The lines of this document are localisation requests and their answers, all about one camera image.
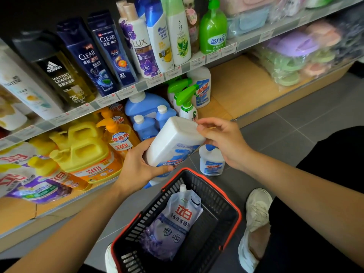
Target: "white bottle cap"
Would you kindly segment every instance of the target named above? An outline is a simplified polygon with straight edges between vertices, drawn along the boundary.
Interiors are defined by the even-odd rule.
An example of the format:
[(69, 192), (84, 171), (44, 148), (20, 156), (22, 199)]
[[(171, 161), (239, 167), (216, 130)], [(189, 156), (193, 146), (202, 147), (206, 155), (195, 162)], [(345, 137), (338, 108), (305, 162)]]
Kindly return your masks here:
[(187, 187), (185, 184), (181, 184), (180, 191), (182, 191), (182, 192), (187, 191)]
[(135, 95), (129, 97), (129, 100), (132, 103), (139, 103), (139, 102), (141, 102), (144, 99), (145, 99), (145, 92), (144, 91), (143, 92), (136, 93)]
[(134, 116), (134, 121), (136, 124), (144, 123), (144, 117), (142, 115), (136, 115)]
[(160, 114), (164, 114), (164, 113), (166, 113), (166, 112), (167, 112), (167, 107), (166, 107), (165, 105), (159, 105), (159, 106), (157, 107), (157, 109), (158, 109), (158, 112), (159, 112)]

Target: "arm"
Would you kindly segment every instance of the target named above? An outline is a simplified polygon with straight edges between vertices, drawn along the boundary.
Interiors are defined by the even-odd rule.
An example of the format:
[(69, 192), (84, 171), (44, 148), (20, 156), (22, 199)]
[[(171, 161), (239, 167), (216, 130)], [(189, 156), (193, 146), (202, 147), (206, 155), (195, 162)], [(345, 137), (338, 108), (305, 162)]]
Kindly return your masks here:
[(234, 122), (205, 118), (197, 123), (206, 143), (219, 147), (231, 167), (269, 188), (327, 241), (364, 268), (364, 194), (254, 151)]
[(6, 273), (77, 272), (123, 201), (143, 188), (153, 177), (173, 170), (173, 166), (151, 167), (144, 162), (143, 152), (153, 140), (145, 140), (129, 151), (119, 178), (109, 190), (92, 200)]

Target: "white sneaker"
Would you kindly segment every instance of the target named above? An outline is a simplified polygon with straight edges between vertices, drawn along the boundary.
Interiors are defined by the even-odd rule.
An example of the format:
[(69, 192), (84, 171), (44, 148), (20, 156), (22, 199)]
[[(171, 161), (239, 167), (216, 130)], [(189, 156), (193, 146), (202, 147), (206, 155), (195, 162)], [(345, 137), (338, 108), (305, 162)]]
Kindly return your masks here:
[(239, 261), (247, 273), (253, 273), (259, 261), (249, 249), (249, 233), (269, 223), (268, 210), (271, 195), (262, 188), (254, 189), (246, 201), (246, 229), (238, 247)]
[(111, 255), (111, 243), (106, 248), (105, 266), (106, 266), (106, 272), (107, 273), (118, 273), (118, 269), (116, 267), (115, 261), (114, 261), (114, 259), (112, 258), (112, 255)]

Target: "blue bottle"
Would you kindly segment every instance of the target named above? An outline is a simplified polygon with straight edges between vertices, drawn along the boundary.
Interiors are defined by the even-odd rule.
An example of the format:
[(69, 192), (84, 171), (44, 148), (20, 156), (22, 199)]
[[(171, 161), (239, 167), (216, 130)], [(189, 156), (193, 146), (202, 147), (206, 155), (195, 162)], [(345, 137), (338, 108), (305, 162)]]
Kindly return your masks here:
[(152, 0), (136, 0), (135, 9), (137, 10), (139, 18), (145, 20), (145, 5), (149, 4)]
[(136, 115), (133, 119), (133, 128), (138, 133), (140, 141), (157, 136), (158, 130), (155, 128), (155, 119), (144, 118), (142, 115)]
[(167, 120), (177, 114), (177, 111), (172, 108), (167, 108), (165, 105), (159, 105), (157, 108), (158, 112), (155, 116), (155, 121), (157, 123), (157, 128), (161, 130)]
[(123, 86), (136, 83), (137, 75), (125, 54), (110, 11), (91, 13), (87, 18), (87, 23), (107, 55), (119, 82)]
[(59, 22), (57, 34), (92, 80), (101, 96), (104, 97), (119, 90), (81, 17)]
[(152, 93), (139, 92), (133, 96), (130, 96), (125, 104), (125, 114), (129, 116), (134, 123), (134, 116), (142, 115), (144, 117), (154, 118), (158, 112), (158, 106), (165, 105), (167, 108), (171, 106), (162, 97)]

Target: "shopping basket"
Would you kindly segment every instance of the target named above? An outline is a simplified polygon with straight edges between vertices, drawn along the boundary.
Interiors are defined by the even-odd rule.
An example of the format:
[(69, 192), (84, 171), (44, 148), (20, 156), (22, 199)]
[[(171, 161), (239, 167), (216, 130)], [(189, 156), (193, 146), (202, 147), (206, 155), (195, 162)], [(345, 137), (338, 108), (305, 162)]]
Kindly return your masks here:
[[(173, 193), (185, 184), (201, 197), (203, 213), (192, 226), (173, 261), (164, 262), (145, 252), (140, 235), (166, 207)], [(119, 273), (208, 272), (241, 221), (241, 212), (226, 194), (205, 176), (181, 169), (161, 192), (114, 240), (111, 254)]]

